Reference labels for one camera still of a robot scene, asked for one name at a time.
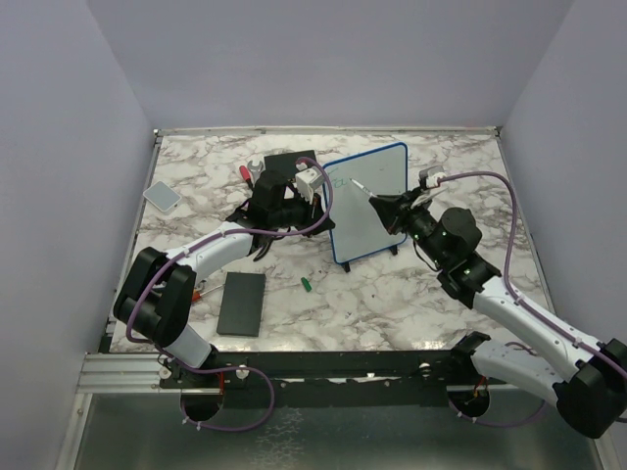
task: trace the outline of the marble surface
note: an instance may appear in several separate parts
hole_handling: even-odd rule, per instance
[[[443,165],[449,174],[490,169],[506,174],[497,142],[487,135],[231,135],[165,137],[153,182],[162,180],[183,196],[170,215],[147,205],[133,257],[147,246],[177,247],[216,229],[250,194],[238,166],[253,158],[314,149],[322,163],[402,141],[410,149],[410,187],[418,171]],[[439,217],[448,207],[473,211],[483,240],[479,253],[503,267],[510,204],[498,181],[468,178],[447,184],[432,206]],[[538,271],[519,222],[511,274],[533,300],[546,305]],[[382,252],[355,261],[347,274],[333,262],[328,234],[286,238],[259,262],[240,259],[214,273],[208,288],[224,282],[226,271],[265,273],[266,290],[259,338],[216,333],[222,289],[192,307],[192,326],[221,351],[388,351],[444,349],[476,330],[500,341],[505,328],[451,300],[409,242],[393,257]],[[307,293],[301,277],[310,280]],[[116,327],[112,352],[148,351]]]

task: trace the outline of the whiteboard stand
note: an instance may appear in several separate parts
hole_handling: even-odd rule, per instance
[[[354,260],[390,250],[407,239],[399,233],[390,235],[370,205],[367,195],[351,182],[356,179],[374,194],[401,195],[408,189],[408,147],[403,142],[325,164],[333,187],[330,217],[335,228],[329,231],[333,259],[346,272]],[[328,201],[326,185],[324,202]]]

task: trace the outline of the red-handled tool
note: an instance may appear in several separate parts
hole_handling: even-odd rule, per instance
[[[251,178],[251,173],[248,170],[248,168],[246,168],[243,165],[240,165],[239,167],[239,174],[242,175],[242,178],[244,178],[244,181],[246,181],[246,184],[248,184],[248,187],[251,188],[251,190],[253,189],[253,179]]]

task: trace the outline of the white marker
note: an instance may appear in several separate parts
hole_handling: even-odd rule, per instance
[[[353,181],[353,184],[355,184],[358,188],[360,188],[362,191],[365,192],[365,194],[368,195],[369,198],[376,198],[376,195],[370,191],[368,188],[366,188],[365,186],[363,186],[361,183],[359,183],[356,179],[353,178],[349,178],[351,181]]]

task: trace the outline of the gray floor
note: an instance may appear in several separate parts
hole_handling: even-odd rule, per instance
[[[538,406],[521,392],[493,396],[488,413],[493,420],[522,417]],[[223,415],[221,424],[254,420],[256,412]],[[568,428],[554,410],[536,424],[494,430],[462,422],[447,408],[281,408],[263,427],[233,435],[181,425],[177,397],[126,395],[94,397],[75,468],[586,470],[601,465],[592,441]]]

